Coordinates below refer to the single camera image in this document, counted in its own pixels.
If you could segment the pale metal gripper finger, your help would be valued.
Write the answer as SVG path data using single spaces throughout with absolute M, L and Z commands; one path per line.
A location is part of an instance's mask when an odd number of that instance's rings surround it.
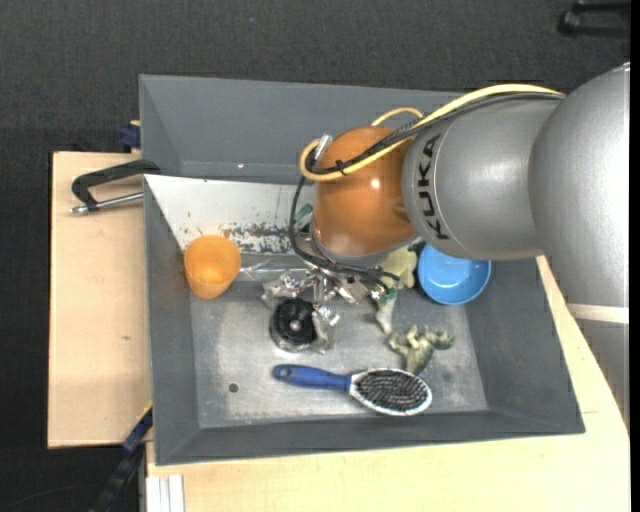
M 329 326 L 336 326 L 341 319 L 341 315 L 330 307 L 334 299 L 335 295 L 329 294 L 328 296 L 315 297 L 312 302 L 316 314 Z
M 273 296 L 277 298 L 300 297 L 307 289 L 313 286 L 312 281 L 313 277 L 308 273 L 302 276 L 284 273 L 275 280 Z

